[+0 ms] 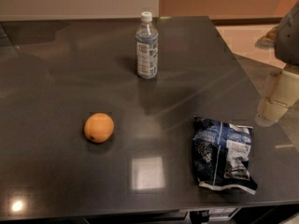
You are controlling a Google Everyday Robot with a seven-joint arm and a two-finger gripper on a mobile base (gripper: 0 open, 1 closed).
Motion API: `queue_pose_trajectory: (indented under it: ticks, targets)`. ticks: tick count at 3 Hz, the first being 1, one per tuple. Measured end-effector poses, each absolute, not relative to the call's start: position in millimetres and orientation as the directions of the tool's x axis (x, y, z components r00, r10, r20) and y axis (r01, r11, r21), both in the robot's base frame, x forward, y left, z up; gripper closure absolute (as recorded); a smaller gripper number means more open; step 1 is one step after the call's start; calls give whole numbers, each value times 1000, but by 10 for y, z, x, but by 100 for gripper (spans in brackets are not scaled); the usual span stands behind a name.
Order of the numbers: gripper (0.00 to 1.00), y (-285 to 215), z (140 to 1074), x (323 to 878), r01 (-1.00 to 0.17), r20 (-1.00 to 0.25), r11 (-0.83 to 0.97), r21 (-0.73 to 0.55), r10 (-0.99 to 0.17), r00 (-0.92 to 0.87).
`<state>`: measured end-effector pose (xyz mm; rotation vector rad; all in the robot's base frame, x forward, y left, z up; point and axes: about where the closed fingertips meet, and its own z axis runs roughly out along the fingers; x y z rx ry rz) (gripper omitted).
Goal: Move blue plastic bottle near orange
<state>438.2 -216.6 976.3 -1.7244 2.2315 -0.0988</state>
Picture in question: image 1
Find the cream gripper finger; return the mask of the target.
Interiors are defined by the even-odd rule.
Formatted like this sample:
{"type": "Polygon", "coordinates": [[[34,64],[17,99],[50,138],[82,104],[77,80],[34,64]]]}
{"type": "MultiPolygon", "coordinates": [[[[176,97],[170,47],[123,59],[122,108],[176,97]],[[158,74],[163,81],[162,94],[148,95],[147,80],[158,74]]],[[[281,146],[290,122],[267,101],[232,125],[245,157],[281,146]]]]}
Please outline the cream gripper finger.
{"type": "Polygon", "coordinates": [[[267,77],[262,99],[257,107],[256,123],[262,127],[272,126],[298,100],[299,66],[287,64],[267,77]]]}

